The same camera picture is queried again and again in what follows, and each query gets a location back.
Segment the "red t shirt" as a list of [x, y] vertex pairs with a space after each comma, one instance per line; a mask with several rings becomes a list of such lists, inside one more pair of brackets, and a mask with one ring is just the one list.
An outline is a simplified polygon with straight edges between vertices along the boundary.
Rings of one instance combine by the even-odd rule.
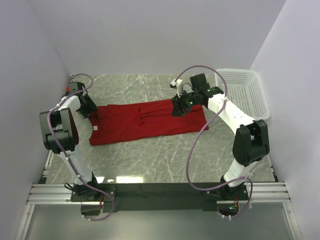
[[170, 99], [99, 106], [90, 115], [91, 146], [129, 142], [159, 136], [199, 132], [207, 123], [203, 107], [196, 105], [185, 116], [172, 116]]

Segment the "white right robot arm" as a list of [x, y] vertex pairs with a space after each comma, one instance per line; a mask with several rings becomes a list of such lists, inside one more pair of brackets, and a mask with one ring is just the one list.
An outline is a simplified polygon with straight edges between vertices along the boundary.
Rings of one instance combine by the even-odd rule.
[[249, 179], [252, 168], [270, 152], [268, 126], [264, 120], [256, 120], [240, 110], [227, 97], [227, 90], [211, 87], [206, 76], [201, 73], [190, 78], [191, 91], [186, 92], [181, 79], [174, 79], [170, 87], [177, 91], [172, 98], [172, 116], [183, 117], [197, 105], [204, 106], [220, 117], [232, 130], [233, 162], [221, 177], [220, 184], [202, 188], [189, 185], [200, 192], [211, 193], [219, 190], [222, 198], [230, 200], [237, 194], [237, 189]]

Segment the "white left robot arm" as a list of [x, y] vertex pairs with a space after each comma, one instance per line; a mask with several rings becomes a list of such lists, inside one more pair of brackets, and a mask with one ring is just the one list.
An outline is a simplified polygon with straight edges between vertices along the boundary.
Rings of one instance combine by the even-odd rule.
[[45, 148], [58, 155], [71, 172], [73, 185], [64, 186], [83, 202], [98, 201], [100, 188], [93, 172], [86, 166], [78, 147], [80, 138], [73, 118], [78, 113], [87, 119], [98, 107], [89, 97], [85, 85], [71, 82], [56, 110], [39, 114], [42, 140]]

